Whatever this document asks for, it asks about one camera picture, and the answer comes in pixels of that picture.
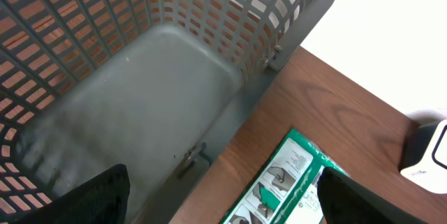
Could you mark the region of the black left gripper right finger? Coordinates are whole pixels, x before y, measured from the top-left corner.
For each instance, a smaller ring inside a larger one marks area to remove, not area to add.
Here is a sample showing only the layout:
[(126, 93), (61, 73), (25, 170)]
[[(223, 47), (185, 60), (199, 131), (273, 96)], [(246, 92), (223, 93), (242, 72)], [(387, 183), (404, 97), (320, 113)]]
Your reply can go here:
[(323, 169), (317, 194), (327, 224), (423, 223), (333, 167)]

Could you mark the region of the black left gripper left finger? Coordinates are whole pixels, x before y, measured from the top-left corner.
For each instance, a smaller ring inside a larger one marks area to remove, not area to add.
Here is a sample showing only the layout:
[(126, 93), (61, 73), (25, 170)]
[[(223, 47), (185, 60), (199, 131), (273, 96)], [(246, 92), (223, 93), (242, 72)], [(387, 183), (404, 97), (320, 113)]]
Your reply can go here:
[(130, 187), (126, 166), (117, 164), (15, 223), (123, 224)]

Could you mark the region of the green white 3M package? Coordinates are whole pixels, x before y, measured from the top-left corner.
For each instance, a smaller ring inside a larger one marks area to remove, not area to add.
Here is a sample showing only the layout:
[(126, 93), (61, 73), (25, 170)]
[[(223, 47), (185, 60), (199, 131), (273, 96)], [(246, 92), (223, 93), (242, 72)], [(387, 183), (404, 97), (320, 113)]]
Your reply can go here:
[(221, 222), (321, 223), (317, 187), (325, 167), (344, 171), (302, 133), (290, 130)]

